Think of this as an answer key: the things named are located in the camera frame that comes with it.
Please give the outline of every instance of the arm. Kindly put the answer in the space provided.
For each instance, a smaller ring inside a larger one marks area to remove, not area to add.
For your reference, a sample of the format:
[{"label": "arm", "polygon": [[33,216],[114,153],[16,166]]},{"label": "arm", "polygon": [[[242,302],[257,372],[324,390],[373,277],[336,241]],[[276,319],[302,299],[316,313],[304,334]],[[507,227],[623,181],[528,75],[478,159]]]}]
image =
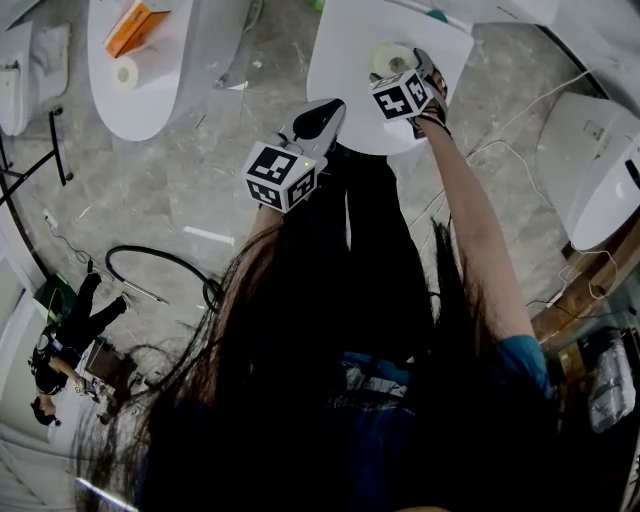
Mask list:
[{"label": "arm", "polygon": [[283,213],[278,210],[274,210],[273,208],[269,208],[268,206],[260,208],[256,214],[256,220],[253,223],[249,239],[282,222],[283,216]]},{"label": "arm", "polygon": [[80,384],[82,382],[82,377],[80,377],[80,375],[78,375],[71,366],[59,357],[52,357],[49,361],[49,366],[58,373],[64,373],[76,384]]},{"label": "arm", "polygon": [[440,169],[456,229],[460,257],[472,290],[484,301],[498,339],[534,336],[518,280],[489,198],[455,143],[440,126],[418,119]]}]

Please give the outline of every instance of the fiducial marker cube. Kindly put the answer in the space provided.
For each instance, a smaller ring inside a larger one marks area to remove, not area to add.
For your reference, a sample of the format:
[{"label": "fiducial marker cube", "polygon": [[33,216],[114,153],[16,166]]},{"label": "fiducial marker cube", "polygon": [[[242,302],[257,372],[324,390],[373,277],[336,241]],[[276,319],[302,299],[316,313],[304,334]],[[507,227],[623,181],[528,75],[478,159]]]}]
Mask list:
[{"label": "fiducial marker cube", "polygon": [[316,164],[304,155],[256,142],[242,178],[253,199],[287,213],[318,186]]},{"label": "fiducial marker cube", "polygon": [[374,82],[371,94],[387,122],[416,117],[433,99],[415,69]]}]

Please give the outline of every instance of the black metal frame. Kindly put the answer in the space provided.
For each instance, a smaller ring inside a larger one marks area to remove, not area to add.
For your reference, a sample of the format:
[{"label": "black metal frame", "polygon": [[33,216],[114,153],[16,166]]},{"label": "black metal frame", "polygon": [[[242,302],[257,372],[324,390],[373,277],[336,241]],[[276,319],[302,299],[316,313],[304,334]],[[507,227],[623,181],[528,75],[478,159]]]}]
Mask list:
[{"label": "black metal frame", "polygon": [[62,186],[66,186],[67,182],[73,179],[73,173],[64,173],[62,158],[60,157],[60,147],[58,146],[58,133],[56,131],[55,122],[55,118],[60,114],[62,114],[61,108],[49,112],[49,131],[51,133],[51,144],[53,145],[53,149],[45,156],[43,156],[33,167],[31,167],[31,169],[29,169],[24,174],[9,170],[13,167],[13,162],[9,162],[7,160],[7,155],[4,150],[4,144],[2,142],[2,135],[0,134],[0,157],[2,157],[0,174],[11,176],[12,178],[18,178],[18,181],[11,185],[11,187],[9,187],[6,191],[3,190],[4,195],[0,198],[0,206],[2,206],[13,195],[13,193],[22,186],[25,181],[27,181],[33,174],[35,174],[35,172],[40,169],[40,167],[42,167],[52,158],[56,159],[56,166],[58,167],[58,175],[60,176],[60,183],[62,184]]}]

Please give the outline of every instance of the marble floor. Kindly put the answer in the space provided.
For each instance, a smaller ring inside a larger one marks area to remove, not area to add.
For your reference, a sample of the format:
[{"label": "marble floor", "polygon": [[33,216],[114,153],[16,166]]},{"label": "marble floor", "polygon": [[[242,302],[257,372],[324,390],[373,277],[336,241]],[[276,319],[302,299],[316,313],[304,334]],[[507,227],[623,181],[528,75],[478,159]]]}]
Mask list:
[{"label": "marble floor", "polygon": [[[64,164],[75,179],[63,189],[55,166],[47,165],[15,196],[35,248],[51,271],[80,285],[85,266],[52,236],[42,214],[46,208],[58,222],[57,233],[90,253],[99,265],[110,248],[131,243],[172,252],[206,273],[219,275],[246,240],[256,212],[240,186],[238,170],[253,143],[277,128],[291,105],[305,101],[320,14],[313,10],[312,0],[266,0],[262,18],[244,36],[226,82],[228,87],[246,81],[246,89],[212,90],[206,102],[152,140],[130,143],[107,130],[92,101],[86,51],[88,4],[46,0],[30,15],[50,25],[72,24],[69,87],[46,107],[64,107],[59,119]],[[532,100],[578,74],[535,27],[477,26],[473,36],[476,45],[450,109],[450,128],[465,154],[492,140],[492,134]],[[584,79],[570,90],[593,94]],[[537,103],[501,135],[529,163],[536,182],[535,148],[557,97]],[[22,136],[8,141],[17,170],[27,169],[48,151],[45,111],[34,116]],[[440,178],[428,149],[394,158],[392,166],[402,210],[411,223],[440,192]],[[526,300],[552,296],[561,287],[557,273],[565,262],[560,248],[567,240],[554,210],[535,193],[522,162],[503,146],[474,157],[472,167],[502,223]],[[438,219],[447,218],[445,205]],[[186,233],[187,226],[232,237],[235,246]],[[418,247],[429,234],[430,223],[424,216],[412,228]],[[432,240],[424,247],[423,260],[431,275]],[[138,313],[129,312],[112,324],[108,338],[123,351],[145,344],[182,346],[202,314],[200,283],[175,265],[144,256],[117,256],[114,262],[127,278],[162,295],[171,306],[139,297]],[[95,307],[106,305],[121,289],[107,279]],[[159,364],[143,352],[139,360]]]}]

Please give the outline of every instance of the orange box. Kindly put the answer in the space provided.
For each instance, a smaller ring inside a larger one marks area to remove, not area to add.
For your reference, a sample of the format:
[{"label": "orange box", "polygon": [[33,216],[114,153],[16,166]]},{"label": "orange box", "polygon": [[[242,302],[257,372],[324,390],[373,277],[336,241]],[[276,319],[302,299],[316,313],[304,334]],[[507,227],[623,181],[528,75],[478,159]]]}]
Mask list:
[{"label": "orange box", "polygon": [[144,44],[170,12],[164,2],[136,0],[107,37],[109,55],[120,57]]}]

